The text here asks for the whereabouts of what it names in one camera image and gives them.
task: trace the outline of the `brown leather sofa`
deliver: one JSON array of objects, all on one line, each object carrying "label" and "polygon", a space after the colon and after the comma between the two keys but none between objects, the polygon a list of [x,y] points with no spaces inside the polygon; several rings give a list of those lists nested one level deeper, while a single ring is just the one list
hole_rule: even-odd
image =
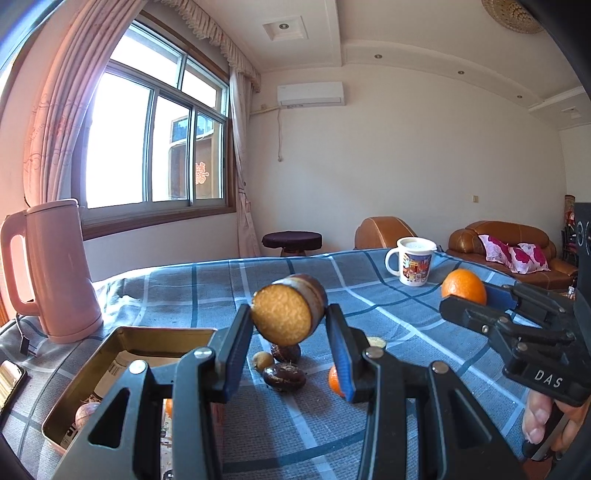
[{"label": "brown leather sofa", "polygon": [[405,236],[417,236],[400,218],[369,217],[355,232],[355,248],[394,248],[396,242]]},{"label": "brown leather sofa", "polygon": [[[484,244],[478,235],[492,235],[514,247],[520,243],[537,244],[543,249],[550,271],[535,272],[525,275],[514,274],[500,263],[487,262]],[[539,228],[518,223],[482,220],[471,223],[466,228],[456,230],[449,238],[449,255],[471,262],[487,265],[502,271],[525,283],[537,285],[549,290],[568,288],[577,276],[578,268],[556,258],[556,246]]]}]

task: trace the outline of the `blue gripper pad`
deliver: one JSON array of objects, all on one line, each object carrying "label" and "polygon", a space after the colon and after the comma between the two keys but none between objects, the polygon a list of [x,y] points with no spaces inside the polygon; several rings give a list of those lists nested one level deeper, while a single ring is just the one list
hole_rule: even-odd
[{"label": "blue gripper pad", "polygon": [[517,307],[517,301],[511,296],[508,288],[498,287],[490,283],[485,283],[486,306],[506,312],[514,310]]},{"label": "blue gripper pad", "polygon": [[365,334],[347,325],[345,317],[336,304],[331,304],[326,313],[326,333],[330,350],[339,376],[339,386],[348,402],[367,401],[372,392],[364,369],[362,351],[369,346]]},{"label": "blue gripper pad", "polygon": [[221,343],[210,344],[216,349],[215,369],[218,382],[215,389],[220,395],[216,401],[226,403],[238,390],[252,331],[251,308],[248,305],[242,305]]}]

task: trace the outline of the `air conditioner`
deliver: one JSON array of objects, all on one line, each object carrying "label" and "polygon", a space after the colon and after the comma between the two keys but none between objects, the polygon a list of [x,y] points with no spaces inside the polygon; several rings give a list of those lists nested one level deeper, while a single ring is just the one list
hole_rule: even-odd
[{"label": "air conditioner", "polygon": [[343,82],[279,85],[277,87],[277,103],[282,108],[344,105]]}]

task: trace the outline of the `human hand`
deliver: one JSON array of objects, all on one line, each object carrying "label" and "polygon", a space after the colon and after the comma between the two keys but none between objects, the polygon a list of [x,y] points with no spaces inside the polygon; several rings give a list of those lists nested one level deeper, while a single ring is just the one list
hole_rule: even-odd
[{"label": "human hand", "polygon": [[552,403],[556,403],[558,408],[569,417],[569,422],[560,436],[554,441],[551,448],[555,452],[564,452],[573,443],[574,438],[579,432],[587,415],[590,401],[591,397],[582,407],[571,407],[566,403],[552,400],[550,397],[535,390],[530,390],[521,425],[525,438],[528,442],[535,445],[543,440],[545,425],[552,412]]}]

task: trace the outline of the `leather armchair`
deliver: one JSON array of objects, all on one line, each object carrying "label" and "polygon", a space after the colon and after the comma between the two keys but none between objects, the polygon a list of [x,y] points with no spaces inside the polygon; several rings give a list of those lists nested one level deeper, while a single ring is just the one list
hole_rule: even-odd
[{"label": "leather armchair", "polygon": [[355,249],[394,248],[396,242],[405,236],[417,236],[400,218],[369,217],[355,232]]}]

